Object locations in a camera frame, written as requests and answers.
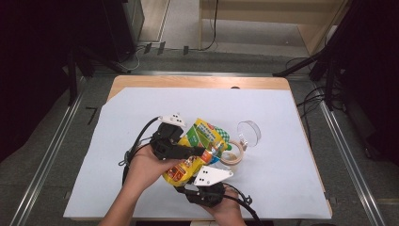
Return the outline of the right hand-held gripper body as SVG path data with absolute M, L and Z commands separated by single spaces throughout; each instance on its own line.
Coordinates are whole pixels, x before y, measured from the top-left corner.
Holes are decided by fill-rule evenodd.
M 232 176 L 231 170 L 202 166 L 198 174 L 188 182 L 189 185 L 195 186 L 196 190 L 190 190 L 185 186 L 176 186 L 175 189 L 184 194 L 191 203 L 214 207 L 223 200 L 225 194 L 223 181 Z

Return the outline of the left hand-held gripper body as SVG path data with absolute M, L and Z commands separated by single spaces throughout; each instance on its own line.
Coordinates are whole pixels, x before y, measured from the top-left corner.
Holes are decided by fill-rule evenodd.
M 160 116 L 158 120 L 161 124 L 150 141 L 155 156 L 159 160 L 187 159 L 188 149 L 178 144 L 184 132 L 183 127 L 186 126 L 180 114 Z

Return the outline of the yellow green sauce pouch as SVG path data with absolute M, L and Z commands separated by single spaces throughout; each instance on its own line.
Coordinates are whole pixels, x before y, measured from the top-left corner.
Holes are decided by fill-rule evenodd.
M 229 141 L 230 136 L 226 131 L 197 119 L 178 144 L 204 148 L 205 151 L 201 156 L 189 156 L 184 162 L 170 168 L 163 174 L 163 178 L 172 186 L 184 186 L 202 166 L 214 164 L 225 151 L 230 151 Z

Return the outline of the person's left hand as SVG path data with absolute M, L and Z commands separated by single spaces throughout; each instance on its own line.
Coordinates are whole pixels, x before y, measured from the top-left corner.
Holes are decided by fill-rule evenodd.
M 150 146 L 142 147 L 133 157 L 123 188 L 131 195 L 141 194 L 182 159 L 159 160 Z

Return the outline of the person's right hand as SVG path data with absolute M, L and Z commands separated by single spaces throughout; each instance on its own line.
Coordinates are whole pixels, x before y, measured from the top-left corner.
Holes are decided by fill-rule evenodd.
M 223 201 L 214 206 L 203 206 L 219 226 L 247 226 L 243 220 L 240 205 L 233 200 L 224 198 Z

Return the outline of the wooden table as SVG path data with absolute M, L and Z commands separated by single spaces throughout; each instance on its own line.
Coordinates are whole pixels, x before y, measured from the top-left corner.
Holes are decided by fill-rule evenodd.
M 261 218 L 331 218 L 332 210 L 284 78 L 122 75 L 108 103 L 128 113 L 132 129 L 158 115 L 178 112 L 236 137 L 240 121 L 258 124 L 262 138 L 249 148 L 231 183 L 254 199 Z

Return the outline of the black metal stand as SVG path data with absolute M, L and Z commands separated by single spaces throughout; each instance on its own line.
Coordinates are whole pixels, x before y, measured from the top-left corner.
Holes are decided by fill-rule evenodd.
M 353 0 L 321 51 L 275 76 L 310 64 L 313 80 L 343 71 L 344 83 L 364 108 L 399 111 L 399 0 Z
M 126 69 L 118 66 L 106 58 L 97 55 L 92 50 L 85 46 L 75 46 L 68 53 L 68 78 L 69 78 L 69 105 L 77 99 L 77 76 L 76 69 L 79 69 L 84 77 L 91 77 L 94 74 L 94 67 L 91 60 L 100 62 L 106 68 L 116 72 L 116 73 L 127 73 Z

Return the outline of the dark cabinet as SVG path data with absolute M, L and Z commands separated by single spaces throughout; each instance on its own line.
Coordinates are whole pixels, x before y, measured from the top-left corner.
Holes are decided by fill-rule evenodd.
M 102 0 L 111 38 L 112 58 L 126 60 L 136 52 L 145 21 L 141 0 Z

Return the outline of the light wooden shelf unit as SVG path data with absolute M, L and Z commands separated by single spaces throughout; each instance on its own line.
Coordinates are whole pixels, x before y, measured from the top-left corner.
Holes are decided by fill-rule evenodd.
M 330 28 L 344 16 L 349 0 L 199 0 L 199 46 L 202 21 L 296 24 L 307 51 L 316 54 Z

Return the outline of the short metal floor rail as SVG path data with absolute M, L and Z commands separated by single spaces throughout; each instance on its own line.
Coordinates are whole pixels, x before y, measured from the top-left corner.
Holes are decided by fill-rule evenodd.
M 167 71 L 134 71 L 129 73 L 96 72 L 94 76 L 118 75 L 176 75 L 176 76 L 226 76 L 226 77 L 273 77 L 272 73 L 221 73 L 221 72 L 167 72 Z

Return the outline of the long metal floor rail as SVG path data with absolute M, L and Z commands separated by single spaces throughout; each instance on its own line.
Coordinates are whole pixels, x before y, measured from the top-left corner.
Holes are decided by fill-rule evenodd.
M 52 137 L 52 140 L 40 161 L 40 164 L 34 174 L 33 179 L 31 180 L 27 190 L 25 191 L 23 198 L 17 208 L 16 213 L 14 214 L 9 226 L 24 226 L 30 213 L 35 205 L 37 198 L 44 186 L 44 183 L 48 177 L 51 167 L 54 165 L 56 160 L 56 156 L 59 152 L 61 144 L 67 135 L 70 126 L 72 124 L 72 120 L 79 108 L 83 93 L 86 89 L 88 79 L 85 77 L 81 77 L 78 80 L 78 92 L 76 99 L 67 107 L 63 118 L 56 129 L 55 134 Z
M 321 104 L 321 109 L 371 226 L 387 226 L 376 199 L 343 135 L 335 113 L 326 104 Z

